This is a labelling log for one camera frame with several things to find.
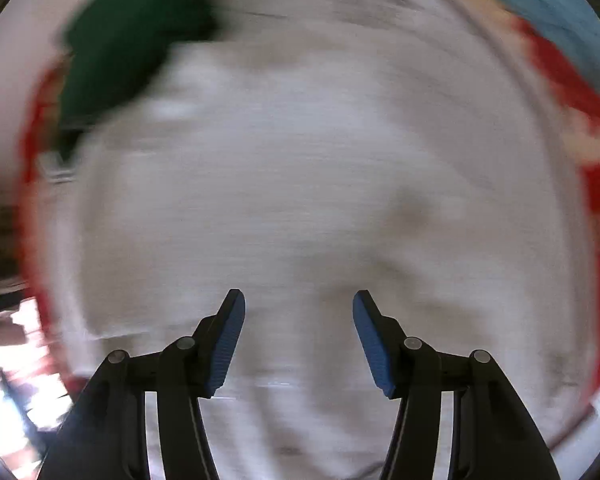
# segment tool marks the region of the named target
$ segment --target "dark green object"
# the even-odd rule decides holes
[[[105,111],[146,87],[172,43],[210,40],[217,28],[210,0],[92,0],[64,33],[73,57],[53,146],[62,161]]]

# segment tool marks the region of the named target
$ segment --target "blue rubber pad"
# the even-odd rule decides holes
[[[213,395],[224,384],[231,358],[234,356],[235,346],[238,344],[240,330],[244,323],[244,309],[244,296],[240,293],[235,298],[231,313],[211,354],[210,374],[205,385],[205,389],[210,395]]]
[[[366,311],[365,304],[356,294],[353,298],[353,322],[358,330],[358,337],[365,351],[366,361],[371,368],[376,386],[387,396],[391,397],[395,391],[395,383],[391,374],[391,361],[389,353],[382,344],[371,317]]]

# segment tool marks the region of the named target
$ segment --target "silver screw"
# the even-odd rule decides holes
[[[485,352],[484,350],[476,350],[474,352],[474,359],[479,363],[486,364],[491,361],[491,355],[489,352]]]
[[[195,344],[196,344],[196,340],[193,339],[190,335],[181,337],[180,339],[178,339],[176,341],[176,346],[180,350],[189,350],[189,348],[193,348]]]
[[[111,352],[107,359],[109,360],[109,362],[113,365],[117,365],[118,363],[121,363],[122,361],[125,360],[126,354],[124,350],[114,350],[113,352]]]
[[[417,337],[408,337],[404,340],[404,345],[409,350],[419,350],[420,348],[422,348],[422,341]]]

